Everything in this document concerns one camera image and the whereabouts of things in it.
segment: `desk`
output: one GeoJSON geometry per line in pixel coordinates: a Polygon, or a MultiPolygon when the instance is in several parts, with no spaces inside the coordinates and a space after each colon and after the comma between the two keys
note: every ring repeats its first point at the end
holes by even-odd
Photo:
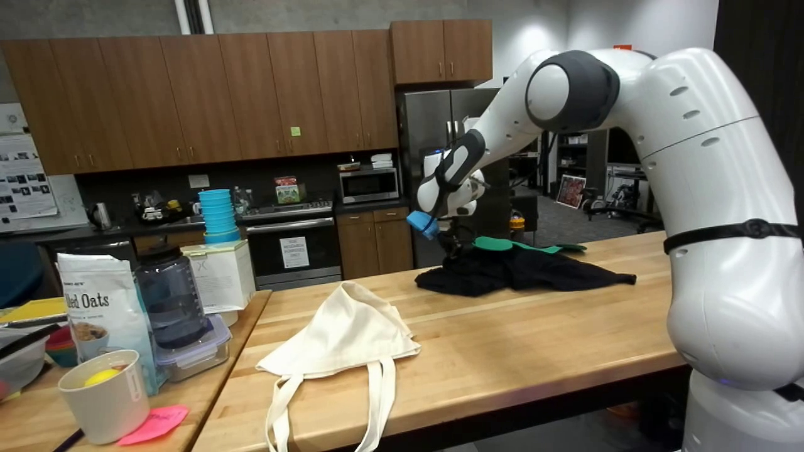
{"type": "MultiPolygon", "coordinates": [[[[92,447],[88,442],[78,442],[73,449],[189,449],[260,308],[266,306],[266,298],[266,292],[254,293],[239,321],[231,327],[227,361],[186,382],[165,383],[156,397],[151,397],[151,406],[189,406],[189,417],[178,424],[178,430],[157,442],[146,442],[138,447],[92,447]]],[[[55,449],[78,430],[65,400],[55,390],[63,375],[63,370],[52,367],[30,390],[24,390],[20,400],[0,405],[0,449],[55,449]]]]}
{"type": "MultiPolygon", "coordinates": [[[[421,355],[397,361],[397,402],[383,434],[494,414],[530,402],[683,370],[667,333],[663,234],[587,244],[584,260],[638,274],[596,292],[494,292],[481,298],[418,292],[418,270],[357,278],[392,302],[421,355]]],[[[212,405],[196,449],[255,449],[273,376],[255,361],[295,333],[333,283],[273,292],[212,405]]],[[[357,445],[367,421],[367,372],[304,382],[290,402],[293,447],[357,445]]]]}

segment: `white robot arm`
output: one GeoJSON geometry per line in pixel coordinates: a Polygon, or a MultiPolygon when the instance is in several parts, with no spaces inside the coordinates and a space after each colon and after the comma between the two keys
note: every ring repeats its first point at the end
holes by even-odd
{"type": "Polygon", "coordinates": [[[683,449],[804,449],[804,253],[793,189],[735,76],[711,51],[536,52],[417,191],[410,223],[481,195],[481,165],[539,130],[623,127],[666,223],[667,332],[694,367],[683,449]]]}

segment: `stainless steel refrigerator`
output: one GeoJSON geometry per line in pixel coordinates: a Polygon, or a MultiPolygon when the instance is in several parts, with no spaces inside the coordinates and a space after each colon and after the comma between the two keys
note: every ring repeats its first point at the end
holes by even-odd
{"type": "MultiPolygon", "coordinates": [[[[421,180],[421,161],[426,152],[452,149],[472,117],[479,117],[494,88],[457,88],[457,91],[410,91],[398,92],[398,130],[401,130],[401,171],[403,194],[417,205],[415,194],[421,180]]],[[[506,161],[481,169],[486,180],[484,195],[472,216],[475,232],[484,235],[506,235],[509,186],[506,161]]],[[[415,234],[417,267],[435,267],[444,258],[436,242],[415,234]]]]}

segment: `black garment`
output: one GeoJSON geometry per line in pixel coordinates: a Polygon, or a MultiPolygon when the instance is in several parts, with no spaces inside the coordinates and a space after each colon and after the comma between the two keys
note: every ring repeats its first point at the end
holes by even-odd
{"type": "Polygon", "coordinates": [[[481,296],[496,289],[558,289],[580,292],[613,283],[634,283],[634,274],[613,274],[608,269],[513,245],[509,252],[470,249],[444,258],[442,269],[417,275],[418,289],[442,293],[481,296]]]}

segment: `cabinet door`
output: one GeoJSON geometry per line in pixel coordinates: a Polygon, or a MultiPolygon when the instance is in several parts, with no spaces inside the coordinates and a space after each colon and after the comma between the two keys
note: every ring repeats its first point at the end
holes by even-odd
{"type": "Polygon", "coordinates": [[[283,156],[325,151],[318,66],[310,33],[273,33],[269,39],[281,110],[283,156]]]}
{"type": "Polygon", "coordinates": [[[412,269],[407,208],[374,210],[376,274],[412,269]]]}
{"type": "Polygon", "coordinates": [[[212,36],[161,37],[173,86],[182,162],[235,161],[239,135],[225,92],[225,71],[212,36]]]}
{"type": "Polygon", "coordinates": [[[444,19],[446,80],[481,82],[491,77],[489,19],[444,19]]]}
{"type": "Polygon", "coordinates": [[[362,149],[397,149],[392,43],[387,29],[353,33],[362,149]]]}
{"type": "Polygon", "coordinates": [[[281,115],[269,36],[217,36],[239,157],[281,156],[281,115]]]}
{"type": "Polygon", "coordinates": [[[97,39],[114,117],[126,126],[126,169],[178,165],[180,130],[157,37],[97,39]]]}
{"type": "Polygon", "coordinates": [[[82,157],[78,130],[65,117],[67,96],[47,39],[6,39],[3,54],[44,171],[75,173],[82,157]]]}
{"type": "Polygon", "coordinates": [[[114,171],[128,169],[129,149],[126,122],[112,103],[109,77],[103,66],[97,39],[50,39],[57,76],[65,86],[67,120],[75,127],[84,169],[75,171],[114,171]]]}
{"type": "Polygon", "coordinates": [[[376,244],[374,244],[372,210],[335,216],[335,234],[342,245],[344,278],[376,274],[376,244]]]}
{"type": "Polygon", "coordinates": [[[357,36],[349,29],[314,33],[325,149],[332,151],[357,151],[364,145],[357,60],[369,54],[358,54],[353,39],[357,36]]]}
{"type": "Polygon", "coordinates": [[[397,86],[444,80],[444,33],[438,19],[392,22],[392,48],[397,86]]]}

